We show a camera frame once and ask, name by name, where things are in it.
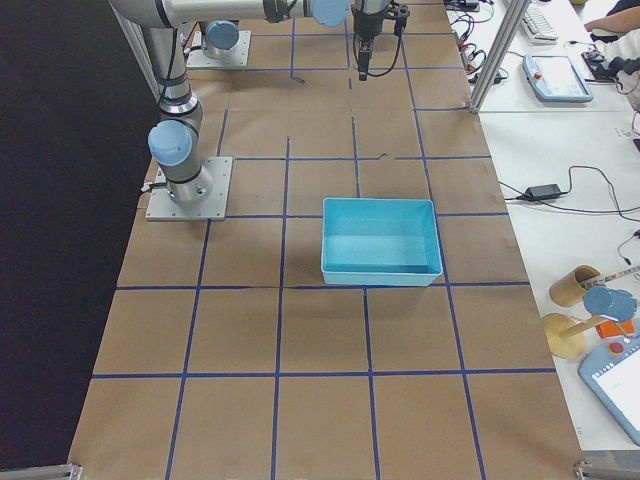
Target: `mounting plate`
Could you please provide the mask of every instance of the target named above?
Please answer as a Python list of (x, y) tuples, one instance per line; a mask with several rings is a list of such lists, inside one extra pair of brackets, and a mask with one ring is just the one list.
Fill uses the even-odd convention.
[[(209, 195), (202, 201), (179, 205), (169, 196), (166, 188), (155, 188), (151, 192), (146, 218), (150, 221), (185, 221), (185, 220), (224, 220), (227, 213), (229, 185), (233, 157), (208, 157), (202, 160), (202, 168), (206, 168), (213, 178), (213, 186)], [(162, 169), (158, 168), (155, 183), (165, 182)]]
[[(247, 68), (249, 61), (249, 45), (251, 43), (251, 32), (240, 30), (240, 38), (231, 50), (224, 52), (220, 58), (209, 58), (202, 50), (194, 50), (189, 53), (187, 69), (189, 70), (238, 70)], [(202, 34), (193, 34), (192, 47), (202, 45)]]

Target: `red button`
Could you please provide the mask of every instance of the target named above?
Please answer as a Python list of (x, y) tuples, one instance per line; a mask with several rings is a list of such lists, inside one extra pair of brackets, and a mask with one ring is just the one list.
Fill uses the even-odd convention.
[(611, 353), (615, 353), (616, 355), (619, 355), (620, 353), (622, 353), (624, 351), (624, 347), (622, 346), (621, 343), (611, 342), (609, 344), (609, 351)]

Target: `plastic bin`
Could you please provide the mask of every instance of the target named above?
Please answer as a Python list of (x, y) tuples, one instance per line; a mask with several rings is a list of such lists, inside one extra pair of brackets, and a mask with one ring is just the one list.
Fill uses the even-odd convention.
[(430, 200), (325, 198), (323, 207), (326, 283), (427, 286), (442, 274)]

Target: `blue joint cap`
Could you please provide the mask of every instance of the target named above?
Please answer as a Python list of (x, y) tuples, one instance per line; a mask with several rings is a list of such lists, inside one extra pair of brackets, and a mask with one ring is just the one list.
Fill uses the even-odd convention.
[(164, 120), (149, 132), (149, 150), (164, 167), (175, 167), (184, 162), (193, 148), (189, 129), (175, 120)]
[(583, 303), (591, 315), (601, 315), (617, 322), (630, 320), (638, 309), (636, 300), (626, 290), (611, 290), (602, 286), (587, 290)]
[(204, 34), (209, 43), (220, 50), (231, 50), (240, 38), (238, 25), (229, 20), (211, 22)]
[(347, 19), (350, 11), (350, 0), (315, 0), (311, 5), (313, 18), (325, 27), (337, 27)]

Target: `person's arm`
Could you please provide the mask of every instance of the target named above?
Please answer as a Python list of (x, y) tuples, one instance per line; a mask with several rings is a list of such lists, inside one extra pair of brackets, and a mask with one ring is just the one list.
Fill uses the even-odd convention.
[(640, 7), (633, 7), (608, 17), (599, 18), (585, 24), (588, 32), (593, 29), (607, 30), (614, 33), (627, 33), (640, 28)]

